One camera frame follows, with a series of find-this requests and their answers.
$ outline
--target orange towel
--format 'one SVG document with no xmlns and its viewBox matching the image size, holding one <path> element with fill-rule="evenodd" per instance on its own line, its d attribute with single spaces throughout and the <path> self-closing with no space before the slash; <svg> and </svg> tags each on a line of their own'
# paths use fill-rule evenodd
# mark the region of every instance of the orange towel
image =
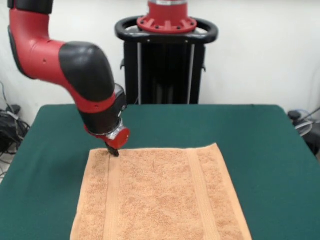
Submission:
<svg viewBox="0 0 320 240">
<path fill-rule="evenodd" d="M 251 240 L 216 144 L 92 150 L 71 240 Z"/>
</svg>

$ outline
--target red robot arm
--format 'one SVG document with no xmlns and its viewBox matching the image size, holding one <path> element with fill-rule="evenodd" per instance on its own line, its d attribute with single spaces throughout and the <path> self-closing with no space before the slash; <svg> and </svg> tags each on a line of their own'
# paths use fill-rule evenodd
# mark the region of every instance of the red robot arm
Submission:
<svg viewBox="0 0 320 240">
<path fill-rule="evenodd" d="M 8 0 L 8 7 L 10 43 L 19 71 L 66 88 L 86 130 L 107 146 L 121 148 L 130 134 L 119 117 L 127 106 L 126 96 L 122 87 L 115 87 L 103 51 L 87 42 L 50 39 L 53 0 Z"/>
</svg>

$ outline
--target green tablecloth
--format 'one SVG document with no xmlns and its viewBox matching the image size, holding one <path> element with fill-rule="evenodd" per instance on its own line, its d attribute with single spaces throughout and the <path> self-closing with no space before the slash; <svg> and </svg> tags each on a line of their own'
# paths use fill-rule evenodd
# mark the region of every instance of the green tablecloth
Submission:
<svg viewBox="0 0 320 240">
<path fill-rule="evenodd" d="M 126 148 L 217 143 L 255 240 L 320 239 L 320 166 L 277 106 L 145 105 Z M 74 105 L 41 108 L 0 185 L 1 240 L 68 240 L 90 149 Z"/>
</svg>

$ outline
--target red robot head mount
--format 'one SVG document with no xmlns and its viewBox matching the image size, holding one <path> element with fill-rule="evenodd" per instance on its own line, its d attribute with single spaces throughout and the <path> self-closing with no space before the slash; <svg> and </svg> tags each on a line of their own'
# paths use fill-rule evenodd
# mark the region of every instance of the red robot head mount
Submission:
<svg viewBox="0 0 320 240">
<path fill-rule="evenodd" d="M 160 34 L 184 34 L 197 27 L 197 21 L 188 17 L 187 0 L 149 0 L 149 13 L 137 20 L 137 25 Z"/>
</svg>

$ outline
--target black robot stand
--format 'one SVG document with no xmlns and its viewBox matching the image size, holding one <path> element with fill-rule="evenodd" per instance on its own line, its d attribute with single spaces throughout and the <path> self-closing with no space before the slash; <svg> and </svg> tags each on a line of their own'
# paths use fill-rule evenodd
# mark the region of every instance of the black robot stand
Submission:
<svg viewBox="0 0 320 240">
<path fill-rule="evenodd" d="M 189 33 L 160 34 L 141 30 L 140 16 L 119 21 L 116 36 L 124 41 L 125 88 L 128 104 L 198 104 L 205 44 L 214 42 L 218 28 L 195 18 Z"/>
</svg>

